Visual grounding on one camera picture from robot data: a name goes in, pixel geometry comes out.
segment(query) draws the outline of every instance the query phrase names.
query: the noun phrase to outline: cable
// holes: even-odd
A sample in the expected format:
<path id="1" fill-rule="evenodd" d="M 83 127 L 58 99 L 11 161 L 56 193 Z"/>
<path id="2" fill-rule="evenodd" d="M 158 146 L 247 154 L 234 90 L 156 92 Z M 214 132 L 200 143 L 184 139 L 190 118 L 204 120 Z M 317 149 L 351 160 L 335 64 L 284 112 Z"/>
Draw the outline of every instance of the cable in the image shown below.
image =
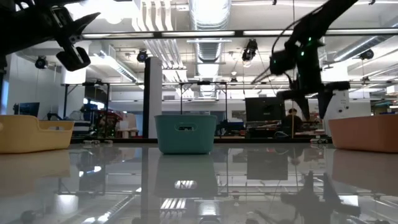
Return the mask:
<path id="1" fill-rule="evenodd" d="M 271 203 L 269 204 L 268 215 L 269 215 L 270 212 L 271 212 L 272 203 L 274 202 L 275 194 L 276 194 L 276 192 L 277 192 L 277 190 L 278 190 L 279 184 L 280 184 L 280 180 L 279 180 L 279 182 L 278 182 L 278 184 L 277 184 L 277 186 L 276 186 L 276 188 L 275 188 L 274 196 L 272 196 L 272 201 L 271 201 Z"/>
<path id="2" fill-rule="evenodd" d="M 264 67 L 264 69 L 266 69 L 266 66 L 264 65 L 264 62 L 262 61 L 262 57 L 261 57 L 260 51 L 259 51 L 258 49 L 257 49 L 257 51 L 259 52 L 259 57 L 260 57 L 262 66 Z M 276 92 L 275 92 L 275 90 L 274 90 L 274 87 L 272 86 L 272 83 L 271 83 L 271 80 L 269 79 L 269 77 L 270 77 L 270 75 L 267 75 L 267 76 L 265 76 L 264 78 L 268 78 L 269 84 L 271 85 L 271 89 L 272 89 L 272 91 L 274 92 L 274 94 L 275 94 L 275 96 L 276 96 Z"/>
<path id="3" fill-rule="evenodd" d="M 314 13 L 316 13 L 318 10 L 320 10 L 326 3 L 322 4 L 321 6 L 317 7 L 316 9 L 312 10 L 308 15 L 312 15 Z M 293 25 L 295 25 L 296 23 L 300 22 L 304 17 L 300 18 L 297 21 L 293 21 L 290 25 L 288 25 L 276 38 L 274 44 L 272 45 L 272 50 L 271 50 L 271 54 L 274 54 L 274 49 L 275 49 L 275 45 L 278 42 L 278 40 L 280 39 L 280 37 L 282 37 L 282 35 L 287 31 L 287 29 L 291 28 Z"/>

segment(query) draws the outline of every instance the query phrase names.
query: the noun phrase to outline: peach plastic bin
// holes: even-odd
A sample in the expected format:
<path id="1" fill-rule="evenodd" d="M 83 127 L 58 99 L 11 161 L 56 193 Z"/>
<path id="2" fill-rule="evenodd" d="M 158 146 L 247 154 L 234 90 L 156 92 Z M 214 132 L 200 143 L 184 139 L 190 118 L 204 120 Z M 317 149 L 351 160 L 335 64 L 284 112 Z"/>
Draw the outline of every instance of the peach plastic bin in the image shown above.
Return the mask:
<path id="1" fill-rule="evenodd" d="M 398 114 L 386 114 L 329 121 L 337 149 L 398 152 Z"/>
<path id="2" fill-rule="evenodd" d="M 66 149 L 73 125 L 73 121 L 39 121 L 34 116 L 0 115 L 0 153 Z"/>

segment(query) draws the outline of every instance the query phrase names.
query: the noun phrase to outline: teal plastic bin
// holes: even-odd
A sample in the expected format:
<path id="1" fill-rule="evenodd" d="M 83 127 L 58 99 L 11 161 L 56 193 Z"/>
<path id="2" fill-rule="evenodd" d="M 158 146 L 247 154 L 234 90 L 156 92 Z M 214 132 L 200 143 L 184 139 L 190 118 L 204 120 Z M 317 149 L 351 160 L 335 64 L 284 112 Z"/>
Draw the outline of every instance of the teal plastic bin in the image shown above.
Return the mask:
<path id="1" fill-rule="evenodd" d="M 164 154 L 207 154 L 213 150 L 216 116 L 155 116 L 159 149 Z"/>

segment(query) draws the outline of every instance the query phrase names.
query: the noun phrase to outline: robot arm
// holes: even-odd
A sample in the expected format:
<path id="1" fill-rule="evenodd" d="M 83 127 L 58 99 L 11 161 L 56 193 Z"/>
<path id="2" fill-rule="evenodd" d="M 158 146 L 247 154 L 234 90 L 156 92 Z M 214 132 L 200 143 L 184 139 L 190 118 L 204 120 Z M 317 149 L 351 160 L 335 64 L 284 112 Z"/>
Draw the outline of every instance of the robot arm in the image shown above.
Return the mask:
<path id="1" fill-rule="evenodd" d="M 309 119 L 310 115 L 305 95 L 318 93 L 320 117 L 323 119 L 333 96 L 333 90 L 349 89 L 349 82 L 335 82 L 327 85 L 322 83 L 318 48 L 323 45 L 319 39 L 326 34 L 331 23 L 357 1 L 327 1 L 297 21 L 292 35 L 285 43 L 284 50 L 278 52 L 272 50 L 269 67 L 271 74 L 283 75 L 296 66 L 298 70 L 298 78 L 290 84 L 290 90 L 278 92 L 277 96 L 283 100 L 296 101 L 306 119 Z M 266 77 L 261 78 L 261 76 L 255 78 L 255 81 L 259 82 Z"/>
<path id="2" fill-rule="evenodd" d="M 2 44 L 0 45 L 0 67 L 6 67 L 4 57 L 7 54 L 55 39 L 64 49 L 57 58 L 69 71 L 84 68 L 90 64 L 90 58 L 81 47 L 74 44 L 82 40 L 81 33 L 99 13 L 84 16 L 73 21 L 68 10 L 62 5 L 76 0 L 14 0 L 21 10 L 0 9 Z"/>

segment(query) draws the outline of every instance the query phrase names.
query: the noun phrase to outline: computer monitor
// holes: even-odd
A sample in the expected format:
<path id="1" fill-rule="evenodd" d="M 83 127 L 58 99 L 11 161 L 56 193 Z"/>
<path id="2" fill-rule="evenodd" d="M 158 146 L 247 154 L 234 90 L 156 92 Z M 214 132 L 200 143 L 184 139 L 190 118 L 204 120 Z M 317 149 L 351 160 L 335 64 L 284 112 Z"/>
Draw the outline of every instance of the computer monitor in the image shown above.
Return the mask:
<path id="1" fill-rule="evenodd" d="M 245 103 L 246 121 L 275 121 L 285 117 L 285 104 L 279 98 L 246 98 Z"/>
<path id="2" fill-rule="evenodd" d="M 19 114 L 37 117 L 39 115 L 39 106 L 40 103 L 20 103 Z"/>

